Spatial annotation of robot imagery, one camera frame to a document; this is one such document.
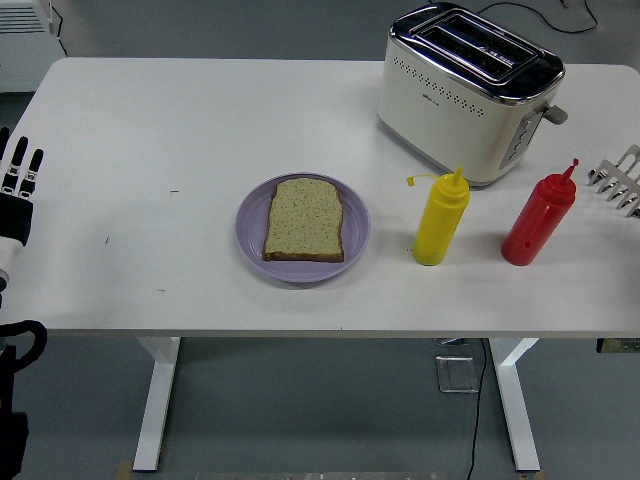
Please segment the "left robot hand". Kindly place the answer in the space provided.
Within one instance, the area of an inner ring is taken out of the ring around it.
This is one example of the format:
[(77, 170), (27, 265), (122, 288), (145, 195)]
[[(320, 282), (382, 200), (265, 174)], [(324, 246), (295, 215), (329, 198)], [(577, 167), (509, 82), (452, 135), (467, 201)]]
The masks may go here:
[(5, 282), (11, 264), (28, 242), (33, 215), (31, 196), (44, 158), (44, 152), (36, 149), (26, 173), (20, 176), (27, 147), (28, 138), (22, 136), (1, 180), (1, 277)]

